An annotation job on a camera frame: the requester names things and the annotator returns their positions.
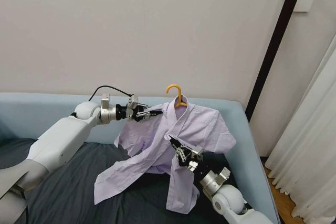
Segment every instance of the wooden floor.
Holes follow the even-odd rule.
[[[265,172],[268,175],[270,170],[265,168]],[[295,207],[295,203],[290,199],[289,195],[281,194],[279,189],[275,189],[272,185],[272,178],[268,178],[269,185],[278,208],[278,212],[285,224],[304,224],[304,221],[300,217],[293,218],[290,213]]]

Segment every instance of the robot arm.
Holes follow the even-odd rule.
[[[180,166],[186,166],[195,174],[195,180],[203,187],[203,193],[212,202],[215,211],[224,216],[230,224],[272,224],[261,212],[255,211],[243,198],[241,192],[232,185],[223,185],[230,171],[224,167],[215,174],[203,161],[203,149],[182,145],[171,137]]]
[[[0,223],[14,223],[26,208],[22,194],[37,187],[48,174],[66,164],[98,124],[120,119],[140,121],[161,111],[144,112],[132,95],[126,106],[110,105],[109,94],[103,94],[101,106],[88,101],[78,105],[67,118],[57,121],[30,147],[27,158],[21,163],[0,170]]]

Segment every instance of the hanger hook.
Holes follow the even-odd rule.
[[[178,85],[178,84],[171,84],[171,85],[169,85],[167,88],[166,88],[166,93],[168,94],[168,92],[169,92],[169,89],[170,88],[172,88],[172,87],[176,87],[179,91],[179,95],[178,95],[178,103],[175,105],[175,107],[178,107],[178,106],[180,106],[180,105],[182,105],[182,106],[185,106],[185,107],[187,107],[187,104],[186,103],[184,103],[184,102],[182,102],[182,99],[181,99],[181,87],[180,87],[180,85]]]

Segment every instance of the light blue headboard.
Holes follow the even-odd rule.
[[[86,95],[0,93],[0,140],[38,138],[60,118],[88,100]],[[141,103],[156,105],[172,98],[140,97]],[[100,97],[92,101],[100,104]],[[111,104],[126,105],[127,97],[113,97]],[[280,223],[275,203],[244,110],[239,102],[217,99],[192,99],[191,103],[217,109],[223,116],[236,145],[226,154],[231,170],[244,198],[263,212],[273,223]],[[119,134],[125,120],[92,129],[88,142],[110,143]]]

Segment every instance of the lavender shirt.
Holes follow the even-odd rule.
[[[169,136],[216,153],[226,153],[236,141],[217,110],[188,102],[187,107],[175,108],[175,100],[149,108],[162,110],[162,115],[126,123],[115,145],[121,144],[131,158],[116,162],[98,175],[95,205],[121,193],[147,172],[170,174],[167,210],[187,214],[195,206],[200,192],[193,185],[194,174],[179,166]]]

